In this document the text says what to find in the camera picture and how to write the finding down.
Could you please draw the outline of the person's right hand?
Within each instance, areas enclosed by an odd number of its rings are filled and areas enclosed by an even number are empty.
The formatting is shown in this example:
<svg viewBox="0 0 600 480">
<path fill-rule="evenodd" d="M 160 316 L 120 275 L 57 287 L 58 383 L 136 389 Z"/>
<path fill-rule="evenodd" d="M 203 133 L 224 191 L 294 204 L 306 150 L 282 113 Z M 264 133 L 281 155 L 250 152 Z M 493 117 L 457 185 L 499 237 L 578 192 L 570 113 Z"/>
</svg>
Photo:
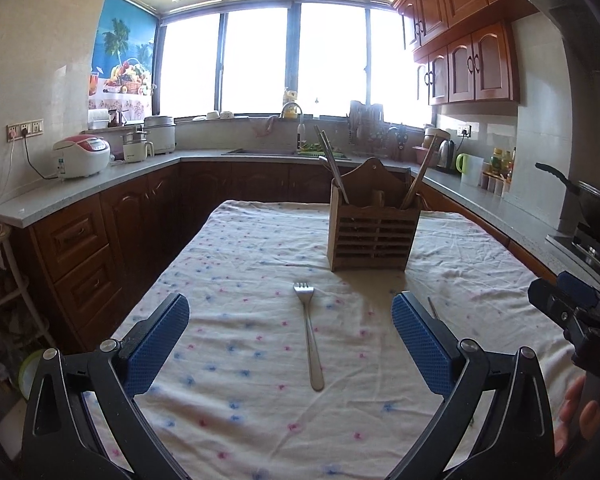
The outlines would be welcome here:
<svg viewBox="0 0 600 480">
<path fill-rule="evenodd" d="M 564 402 L 558 413 L 558 424 L 554 430 L 555 456 L 561 456 L 570 441 L 569 427 L 577 419 L 580 435 L 591 440 L 600 429 L 600 404 L 591 400 L 584 408 L 579 408 L 585 377 L 578 377 L 566 390 Z"/>
</svg>

